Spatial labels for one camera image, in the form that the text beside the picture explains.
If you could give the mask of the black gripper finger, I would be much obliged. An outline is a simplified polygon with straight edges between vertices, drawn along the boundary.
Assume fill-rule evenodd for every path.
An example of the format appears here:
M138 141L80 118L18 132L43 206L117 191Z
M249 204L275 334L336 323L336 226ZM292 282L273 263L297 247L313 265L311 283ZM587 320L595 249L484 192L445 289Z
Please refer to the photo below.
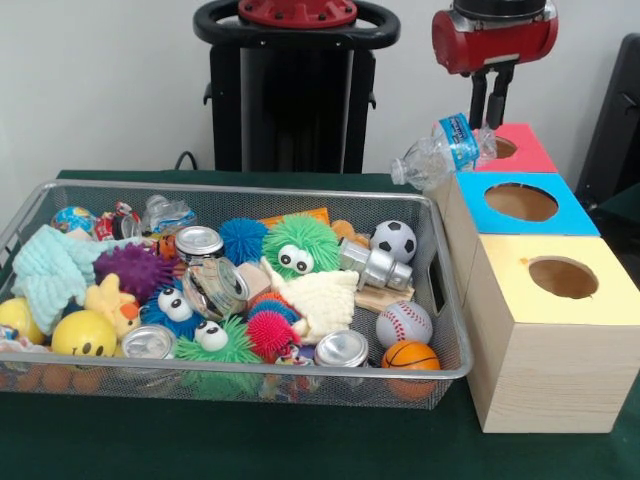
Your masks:
M486 73L473 73L471 75L472 80L472 95L469 109L469 126L472 130L477 130L482 127L484 107L487 91L487 79Z
M497 129L503 123L508 89L513 76L513 67L501 67L497 70L493 91L487 104L487 124L491 129Z

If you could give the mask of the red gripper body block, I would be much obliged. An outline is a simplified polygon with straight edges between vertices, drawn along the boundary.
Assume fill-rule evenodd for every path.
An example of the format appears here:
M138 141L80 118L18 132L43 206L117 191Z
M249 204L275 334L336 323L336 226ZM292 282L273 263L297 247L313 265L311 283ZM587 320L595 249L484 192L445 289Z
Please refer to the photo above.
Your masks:
M436 12L431 34L437 63L451 75L470 75L544 58L558 28L552 2L454 2Z

